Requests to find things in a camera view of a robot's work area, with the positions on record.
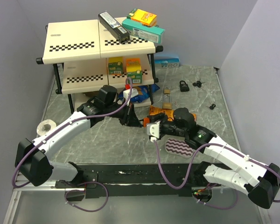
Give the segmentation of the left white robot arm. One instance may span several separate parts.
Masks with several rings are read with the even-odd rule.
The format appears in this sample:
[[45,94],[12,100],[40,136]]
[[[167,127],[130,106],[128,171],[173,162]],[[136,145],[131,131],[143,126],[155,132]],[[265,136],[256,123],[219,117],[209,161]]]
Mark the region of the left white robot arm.
[[124,91],[124,102],[118,104],[116,88],[103,86],[97,96],[81,104],[67,120],[47,134],[33,141],[22,140],[17,148],[16,171],[22,173],[34,186],[49,180],[60,180],[66,181],[71,187],[79,187],[85,180],[84,171],[73,162],[53,162],[51,158],[71,139],[105,117],[118,118],[123,126],[142,127],[130,101],[134,93],[134,88]]

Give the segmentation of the small brass padlock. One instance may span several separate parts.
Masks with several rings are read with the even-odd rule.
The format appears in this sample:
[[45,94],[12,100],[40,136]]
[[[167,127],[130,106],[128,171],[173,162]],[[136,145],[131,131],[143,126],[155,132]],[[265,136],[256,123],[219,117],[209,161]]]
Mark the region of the small brass padlock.
[[168,88],[168,87],[165,87],[164,88],[164,94],[170,94],[171,93],[171,90]]

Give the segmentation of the large brass long-shackle padlock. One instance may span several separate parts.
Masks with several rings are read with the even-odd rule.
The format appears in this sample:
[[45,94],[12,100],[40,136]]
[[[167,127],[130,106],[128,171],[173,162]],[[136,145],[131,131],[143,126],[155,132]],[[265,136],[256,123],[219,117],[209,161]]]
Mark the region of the large brass long-shackle padlock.
[[172,110],[171,96],[165,94],[163,97],[162,109]]

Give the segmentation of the black keys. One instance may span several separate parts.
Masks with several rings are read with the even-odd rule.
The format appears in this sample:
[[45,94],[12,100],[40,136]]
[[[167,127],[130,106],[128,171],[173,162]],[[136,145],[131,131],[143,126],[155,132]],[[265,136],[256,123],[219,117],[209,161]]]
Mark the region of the black keys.
[[215,102],[209,102],[209,104],[207,105],[207,107],[210,109],[210,110],[214,110],[216,108],[216,104]]

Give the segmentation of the black Kaijing padlock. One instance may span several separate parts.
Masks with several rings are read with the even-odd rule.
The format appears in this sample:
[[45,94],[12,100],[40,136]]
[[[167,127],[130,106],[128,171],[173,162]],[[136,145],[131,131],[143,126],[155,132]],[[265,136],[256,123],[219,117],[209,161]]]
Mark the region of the black Kaijing padlock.
[[180,88],[180,92],[188,92],[189,91],[189,86],[184,80],[181,80],[179,82],[179,88]]

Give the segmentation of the orange black padlock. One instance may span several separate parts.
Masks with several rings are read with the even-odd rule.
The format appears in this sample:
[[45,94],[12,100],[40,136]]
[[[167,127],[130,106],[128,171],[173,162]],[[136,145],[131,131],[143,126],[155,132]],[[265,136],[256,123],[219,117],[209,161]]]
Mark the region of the orange black padlock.
[[143,118],[140,121],[142,122],[143,126],[146,126],[148,123],[150,123],[150,119],[148,117]]

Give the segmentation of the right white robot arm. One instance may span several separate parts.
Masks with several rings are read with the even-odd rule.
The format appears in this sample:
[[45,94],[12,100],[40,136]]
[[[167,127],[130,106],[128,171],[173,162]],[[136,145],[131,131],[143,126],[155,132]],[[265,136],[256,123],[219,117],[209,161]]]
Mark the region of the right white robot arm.
[[183,137],[186,146],[196,153],[201,152],[228,167],[223,169],[212,163],[201,163],[200,171],[194,175],[198,185],[224,185],[244,193],[264,209],[269,209],[272,203],[280,203],[280,199],[275,198],[280,190],[280,168],[236,150],[208,128],[198,125],[187,108],[174,110],[172,119],[164,113],[148,116],[144,119],[144,126],[153,143],[164,135]]

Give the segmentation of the black key bunch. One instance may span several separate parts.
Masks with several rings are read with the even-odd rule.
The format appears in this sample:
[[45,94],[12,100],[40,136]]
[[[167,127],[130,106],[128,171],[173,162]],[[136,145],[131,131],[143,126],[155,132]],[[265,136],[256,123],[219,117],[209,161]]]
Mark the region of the black key bunch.
[[203,84],[204,84],[205,82],[202,82],[201,80],[197,80],[197,81],[191,82],[191,83],[192,83],[192,85],[193,85],[194,87],[197,87],[197,88],[199,88],[199,89],[204,90]]

